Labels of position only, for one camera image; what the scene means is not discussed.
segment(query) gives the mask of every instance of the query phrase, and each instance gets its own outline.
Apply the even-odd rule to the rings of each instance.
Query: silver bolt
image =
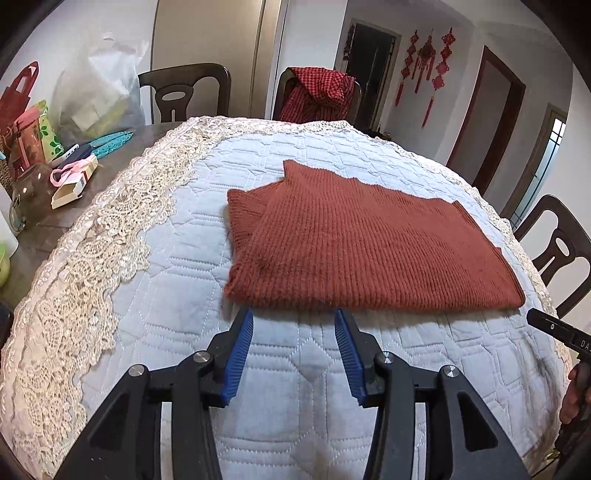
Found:
[[[378,361],[383,364],[393,364],[395,357],[396,355],[394,355],[392,352],[378,353]]]
[[[127,373],[129,375],[131,375],[132,377],[140,377],[141,375],[144,374],[145,368],[143,365],[140,364],[136,364],[136,365],[132,365],[131,367],[129,367],[129,370],[127,370]]]
[[[454,378],[460,374],[460,371],[455,365],[444,365],[443,373],[445,373],[448,377]]]
[[[208,351],[199,350],[198,352],[195,352],[195,354],[193,355],[193,360],[196,361],[198,364],[206,364],[207,362],[209,362],[209,359],[211,357],[212,356]]]

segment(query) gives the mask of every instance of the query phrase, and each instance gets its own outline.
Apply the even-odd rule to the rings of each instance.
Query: wooden door frame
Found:
[[[392,49],[392,54],[390,58],[386,62],[386,66],[384,68],[384,75],[382,75],[382,80],[379,86],[378,98],[375,102],[374,112],[372,114],[371,122],[369,123],[369,127],[372,130],[377,130],[379,128],[380,120],[382,119],[382,112],[384,111],[384,106],[386,104],[386,97],[388,96],[388,88],[390,83],[392,82],[392,76],[394,75],[394,67],[396,66],[396,59],[398,58],[398,51],[400,50],[400,45],[402,43],[402,34],[396,33],[393,30],[389,30],[384,27],[380,27],[379,25],[366,22],[365,20],[360,20],[359,18],[351,18],[351,22],[349,23],[349,28],[347,32],[351,29],[353,25],[360,24],[364,25],[369,28],[373,28],[374,30],[378,30],[383,33],[387,33],[388,35],[392,35],[396,40],[394,41],[394,48]],[[343,51],[339,50],[337,52],[337,59],[335,63],[339,64],[338,70],[340,72],[345,73],[347,71],[347,65],[349,64],[348,60],[343,60]]]
[[[466,111],[466,116],[464,117],[464,123],[462,123],[460,133],[457,136],[456,144],[454,145],[452,153],[449,156],[449,160],[447,161],[447,168],[453,170],[456,155],[459,151],[462,138],[466,133],[466,128],[470,122],[472,110],[474,109],[476,98],[478,97],[478,92],[482,84],[482,76],[486,62],[489,62],[491,65],[493,65],[493,67],[499,70],[499,72],[501,72],[502,75],[511,82],[511,87],[509,88],[509,93],[507,95],[507,100],[505,102],[501,119],[499,120],[499,125],[497,126],[495,135],[492,138],[491,146],[489,147],[480,170],[478,170],[478,174],[472,183],[472,186],[476,187],[481,195],[484,194],[490,185],[491,180],[495,175],[496,169],[499,167],[503,155],[505,154],[505,150],[509,144],[509,140],[511,139],[511,135],[513,134],[513,130],[515,128],[515,124],[517,123],[517,117],[519,116],[519,111],[521,110],[521,104],[523,103],[523,97],[525,95],[525,84],[519,80],[519,77],[513,73],[513,71],[485,45],[482,51],[480,69],[478,70],[478,76],[476,77],[476,84],[474,85],[474,91],[472,93],[470,105]]]
[[[558,118],[562,123],[566,123],[567,113],[551,103],[548,104],[544,115],[544,121],[542,122],[540,133],[535,141],[535,146],[531,152],[530,159],[527,161],[511,197],[509,197],[509,200],[501,212],[501,218],[510,218],[511,215],[515,213],[527,192],[527,189],[530,187],[531,180],[534,178],[535,172],[538,170],[542,157],[544,156],[546,146],[548,145],[548,139],[550,138],[550,133],[554,126],[554,124],[550,122],[551,118]]]

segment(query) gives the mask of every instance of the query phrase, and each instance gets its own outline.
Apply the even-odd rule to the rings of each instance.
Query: red knit sweater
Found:
[[[524,304],[511,267],[459,202],[293,160],[284,170],[283,181],[228,191],[235,263],[225,293],[235,301],[409,312]]]

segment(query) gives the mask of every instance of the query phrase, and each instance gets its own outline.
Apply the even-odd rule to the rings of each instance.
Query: red tassel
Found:
[[[414,63],[413,76],[410,77],[411,80],[414,80],[414,74],[417,72],[417,67],[419,63],[421,63],[420,59],[417,59],[417,61]]]
[[[431,80],[431,72],[433,71],[433,64],[435,63],[435,52],[431,56],[431,62],[429,63],[429,69],[427,70],[427,80]]]
[[[404,88],[404,80],[400,82],[400,86],[398,87],[398,94],[396,95],[396,101],[394,102],[394,106],[398,106],[400,103],[400,97],[402,96],[402,89]]]
[[[429,114],[431,113],[431,107],[433,106],[433,100],[435,97],[431,97],[431,101],[429,102],[429,107],[427,108],[427,113],[425,114],[425,120],[423,120],[423,126],[421,128],[425,128],[425,124],[427,123],[427,118],[429,118]]]
[[[417,87],[414,89],[414,93],[418,92],[418,88],[421,86],[421,80],[423,79],[423,73],[425,71],[425,65],[421,62],[421,70],[418,73]]]

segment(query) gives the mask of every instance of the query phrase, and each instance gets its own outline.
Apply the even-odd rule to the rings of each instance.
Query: plastic bag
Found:
[[[145,125],[137,65],[147,42],[133,47],[105,34],[58,78],[49,120],[66,145]]]

